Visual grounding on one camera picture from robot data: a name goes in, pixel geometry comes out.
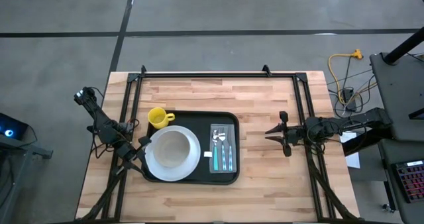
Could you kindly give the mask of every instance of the keyboard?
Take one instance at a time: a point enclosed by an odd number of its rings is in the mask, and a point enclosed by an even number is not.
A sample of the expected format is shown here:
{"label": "keyboard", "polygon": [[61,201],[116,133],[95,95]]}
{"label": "keyboard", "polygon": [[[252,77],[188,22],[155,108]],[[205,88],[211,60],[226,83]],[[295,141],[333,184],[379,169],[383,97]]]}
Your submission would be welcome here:
{"label": "keyboard", "polygon": [[392,164],[397,182],[406,198],[412,203],[424,200],[424,160]]}

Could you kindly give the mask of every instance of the butcher block tabletop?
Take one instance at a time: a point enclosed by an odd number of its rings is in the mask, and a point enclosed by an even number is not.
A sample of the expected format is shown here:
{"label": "butcher block tabletop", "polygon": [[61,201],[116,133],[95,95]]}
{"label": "butcher block tabletop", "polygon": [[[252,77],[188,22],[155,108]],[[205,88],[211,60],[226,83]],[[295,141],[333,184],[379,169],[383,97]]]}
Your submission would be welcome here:
{"label": "butcher block tabletop", "polygon": [[[323,72],[306,72],[316,116],[332,117],[333,109]],[[112,72],[107,84],[104,112],[119,120],[128,72]],[[130,117],[135,84],[131,89]],[[307,115],[306,100],[301,93]],[[140,125],[133,145],[147,132],[151,108],[187,111],[228,111],[240,122],[240,175],[228,186],[164,184],[145,180],[130,170],[125,186],[121,221],[134,222],[282,222],[316,221],[303,146],[285,157],[282,147],[266,140],[264,132],[281,122],[279,111],[289,114],[288,125],[299,117],[290,78],[152,78],[143,79],[138,113]],[[91,154],[76,217],[82,217],[104,192],[112,152],[100,159]],[[348,210],[359,216],[343,148],[328,142],[325,163],[330,186]],[[327,208],[323,190],[321,205]],[[110,214],[115,210],[114,196]]]}

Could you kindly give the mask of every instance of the gray floor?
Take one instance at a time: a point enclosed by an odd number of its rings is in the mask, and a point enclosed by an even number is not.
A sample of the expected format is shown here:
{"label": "gray floor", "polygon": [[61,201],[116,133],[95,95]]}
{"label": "gray floor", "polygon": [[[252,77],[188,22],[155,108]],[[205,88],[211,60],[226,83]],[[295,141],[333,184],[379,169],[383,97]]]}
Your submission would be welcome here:
{"label": "gray floor", "polygon": [[[119,31],[127,0],[0,0],[0,32]],[[130,30],[381,29],[424,25],[422,0],[134,0]],[[350,74],[369,67],[369,55],[389,51],[410,34],[208,36],[126,38],[118,71],[323,70],[327,59],[361,49]],[[51,160],[36,159],[20,194],[13,223],[74,218],[85,174],[90,117],[73,101],[83,86],[103,89],[117,39],[0,38],[0,112],[31,124]],[[424,46],[416,48],[422,52]],[[347,58],[335,58],[338,77]],[[349,79],[360,87],[370,72]],[[381,107],[377,89],[364,110]],[[399,223],[380,211],[379,182],[353,180],[360,214]]]}

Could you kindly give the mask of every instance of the yellow mug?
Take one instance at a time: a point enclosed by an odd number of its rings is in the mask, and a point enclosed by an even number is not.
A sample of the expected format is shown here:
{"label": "yellow mug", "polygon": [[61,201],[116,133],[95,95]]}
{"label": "yellow mug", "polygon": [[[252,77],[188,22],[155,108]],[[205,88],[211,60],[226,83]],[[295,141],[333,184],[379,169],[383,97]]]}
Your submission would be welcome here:
{"label": "yellow mug", "polygon": [[150,122],[154,128],[162,129],[167,127],[168,123],[175,119],[175,115],[173,113],[166,114],[164,109],[156,107],[148,112],[147,118],[148,122]]}

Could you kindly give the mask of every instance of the white plate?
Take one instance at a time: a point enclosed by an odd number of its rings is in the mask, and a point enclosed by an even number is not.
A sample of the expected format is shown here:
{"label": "white plate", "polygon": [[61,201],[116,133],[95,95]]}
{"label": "white plate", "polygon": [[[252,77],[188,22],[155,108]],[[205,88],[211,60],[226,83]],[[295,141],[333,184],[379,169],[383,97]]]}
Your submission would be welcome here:
{"label": "white plate", "polygon": [[[158,140],[159,136],[168,131],[177,131],[185,135],[190,143],[190,153],[187,158],[183,161],[183,163],[177,167],[169,168],[162,166],[159,162],[156,161],[153,150],[154,144]],[[185,127],[181,127],[178,125],[171,125],[160,129],[156,133],[150,137],[152,141],[146,147],[146,162],[150,173],[152,173],[155,177],[159,178],[163,181],[178,181],[187,176],[189,176],[197,167],[200,160],[200,143],[197,139],[196,135],[189,129]]]}

